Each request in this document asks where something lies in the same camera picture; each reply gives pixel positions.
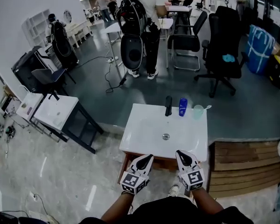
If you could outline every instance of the faucet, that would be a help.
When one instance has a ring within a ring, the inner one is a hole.
[[[49,99],[51,99],[51,97],[54,96],[55,99],[58,101],[60,98],[57,96],[56,91],[53,91],[52,94],[50,95]]]
[[[171,110],[172,110],[172,97],[170,95],[168,95],[166,97],[165,107],[166,107],[165,116],[171,115],[172,114],[172,112],[171,112]]]

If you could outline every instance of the gray floor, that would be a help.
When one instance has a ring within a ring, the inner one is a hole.
[[[97,56],[105,56],[108,52],[107,36],[101,31],[109,24],[92,26],[94,37],[88,37],[76,49],[80,64]],[[210,38],[208,21],[205,22],[199,33],[200,41]],[[247,37],[242,37],[239,50],[245,49]],[[275,139],[280,138],[280,91],[271,85],[270,81],[262,76],[252,74],[244,65],[241,79],[231,79],[237,93],[234,97],[230,90],[223,84],[219,84],[215,98],[209,98],[211,85],[210,79],[199,79],[194,82],[197,74],[190,71],[174,70],[172,64],[166,69],[165,41],[160,42],[158,53],[159,75],[154,80],[147,80],[145,70],[141,70],[141,76],[134,79],[127,75],[124,86],[115,89],[113,93],[106,94],[109,88],[105,81],[105,74],[109,70],[109,64],[104,58],[95,59],[83,67],[74,69],[71,74],[76,79],[74,85],[68,81],[66,87],[71,96],[78,97],[85,109],[97,121],[111,125],[125,127],[133,103],[164,105],[165,97],[173,97],[173,106],[178,106],[179,99],[187,98],[191,104],[200,104],[204,107],[212,105],[208,110],[209,139]],[[120,43],[114,45],[116,56],[120,57]],[[201,61],[199,74],[206,73],[202,49],[197,52]],[[179,65],[185,65],[184,58],[178,57]],[[194,66],[187,60],[187,66]],[[107,75],[112,86],[119,85],[120,79],[114,65]]]

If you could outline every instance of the round mirror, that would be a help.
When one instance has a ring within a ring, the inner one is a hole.
[[[69,10],[64,11],[63,19],[64,19],[64,22],[71,23],[72,18],[71,18],[71,14],[70,14]]]

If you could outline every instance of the marble floor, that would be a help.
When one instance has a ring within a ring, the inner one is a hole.
[[[0,170],[8,175],[9,186],[20,197],[17,210],[45,214],[41,200],[33,200],[30,192],[39,194],[48,214],[61,224],[75,224],[85,217],[101,217],[121,193],[117,179],[124,154],[119,150],[122,136],[105,133],[93,143],[93,155],[77,143],[56,143],[33,128],[15,125],[16,135],[7,144],[0,139]],[[202,164],[205,176],[207,162]],[[134,199],[133,207],[166,197],[177,174],[152,170],[151,182]],[[184,196],[181,188],[179,196]],[[273,212],[277,186],[248,195],[217,199],[225,208],[236,206],[256,224],[280,223],[280,212]]]

